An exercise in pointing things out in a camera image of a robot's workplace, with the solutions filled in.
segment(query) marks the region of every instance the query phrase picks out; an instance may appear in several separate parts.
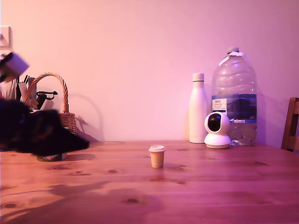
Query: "camera lens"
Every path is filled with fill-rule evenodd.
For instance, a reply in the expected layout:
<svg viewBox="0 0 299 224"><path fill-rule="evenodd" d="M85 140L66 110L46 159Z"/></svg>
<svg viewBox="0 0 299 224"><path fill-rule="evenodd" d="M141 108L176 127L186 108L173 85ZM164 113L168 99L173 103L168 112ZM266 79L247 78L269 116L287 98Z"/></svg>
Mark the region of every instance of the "camera lens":
<svg viewBox="0 0 299 224"><path fill-rule="evenodd" d="M218 113L214 113L209 117L209 121L207 123L209 129L213 132L219 131L221 126L221 115Z"/></svg>

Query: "bottle cap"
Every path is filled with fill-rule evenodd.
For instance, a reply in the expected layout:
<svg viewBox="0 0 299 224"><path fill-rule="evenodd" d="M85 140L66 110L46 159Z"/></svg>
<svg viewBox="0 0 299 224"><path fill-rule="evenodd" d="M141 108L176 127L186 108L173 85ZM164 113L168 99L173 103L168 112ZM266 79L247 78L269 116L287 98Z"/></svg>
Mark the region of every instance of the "bottle cap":
<svg viewBox="0 0 299 224"><path fill-rule="evenodd" d="M228 48L228 54L233 52L233 51L239 52L239 48L238 47Z"/></svg>
<svg viewBox="0 0 299 224"><path fill-rule="evenodd" d="M205 81L205 74L204 73L194 73L193 74L193 81Z"/></svg>
<svg viewBox="0 0 299 224"><path fill-rule="evenodd" d="M159 152L164 152L165 148L164 148L164 146L151 146L149 148L149 151L153 152L153 153L159 153Z"/></svg>

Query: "white camera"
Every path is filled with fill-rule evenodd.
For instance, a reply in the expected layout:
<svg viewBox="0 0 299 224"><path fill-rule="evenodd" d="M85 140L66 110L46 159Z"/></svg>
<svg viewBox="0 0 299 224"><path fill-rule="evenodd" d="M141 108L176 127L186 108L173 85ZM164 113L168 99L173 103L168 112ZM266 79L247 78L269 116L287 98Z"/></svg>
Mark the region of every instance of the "white camera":
<svg viewBox="0 0 299 224"><path fill-rule="evenodd" d="M205 128L208 132L204 143L208 148L228 148L230 138L227 135L230 121L226 114L213 112L205 119Z"/></svg>

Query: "blue label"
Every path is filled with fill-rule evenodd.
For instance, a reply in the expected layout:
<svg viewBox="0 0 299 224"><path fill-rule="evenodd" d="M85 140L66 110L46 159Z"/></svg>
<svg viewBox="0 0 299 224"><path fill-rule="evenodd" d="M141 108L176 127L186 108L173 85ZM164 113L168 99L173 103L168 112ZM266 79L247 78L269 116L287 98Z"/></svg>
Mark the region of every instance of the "blue label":
<svg viewBox="0 0 299 224"><path fill-rule="evenodd" d="M216 108L212 108L213 112L226 112L231 123L256 123L256 94L233 94L212 96L212 100L218 99L226 99L226 105L223 105L222 108L219 110Z"/></svg>

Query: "white wall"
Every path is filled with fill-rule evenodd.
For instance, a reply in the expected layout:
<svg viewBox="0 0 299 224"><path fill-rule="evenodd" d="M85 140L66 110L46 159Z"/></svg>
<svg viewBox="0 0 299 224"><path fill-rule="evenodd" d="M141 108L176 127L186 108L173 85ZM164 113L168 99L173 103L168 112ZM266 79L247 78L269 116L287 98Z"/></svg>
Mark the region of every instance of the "white wall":
<svg viewBox="0 0 299 224"><path fill-rule="evenodd" d="M297 0L2 0L1 24L30 64L59 73L70 111L96 140L188 138L192 73L212 74L231 46L258 83L258 141L280 146L288 99L299 96ZM62 89L46 78L38 90Z"/></svg>

